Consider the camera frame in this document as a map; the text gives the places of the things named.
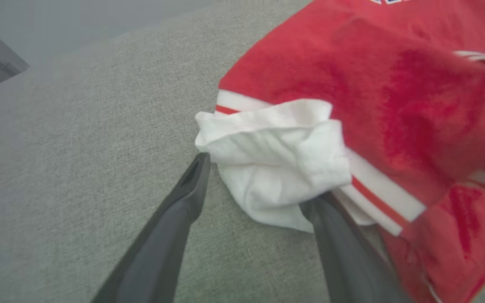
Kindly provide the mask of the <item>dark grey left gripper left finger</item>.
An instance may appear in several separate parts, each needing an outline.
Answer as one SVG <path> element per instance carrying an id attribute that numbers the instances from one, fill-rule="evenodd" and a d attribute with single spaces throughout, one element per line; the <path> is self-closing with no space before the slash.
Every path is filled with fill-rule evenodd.
<path id="1" fill-rule="evenodd" d="M 187 238 L 202 213 L 210 170 L 210 154 L 196 155 L 106 278 L 94 303 L 173 302 Z"/>

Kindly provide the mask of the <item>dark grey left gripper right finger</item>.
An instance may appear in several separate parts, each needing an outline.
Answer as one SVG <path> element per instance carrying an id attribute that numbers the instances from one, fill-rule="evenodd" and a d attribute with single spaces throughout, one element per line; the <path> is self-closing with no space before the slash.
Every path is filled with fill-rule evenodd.
<path id="1" fill-rule="evenodd" d="M 332 303 L 412 302 L 337 197 L 327 192 L 299 207 L 314 229 Z"/>

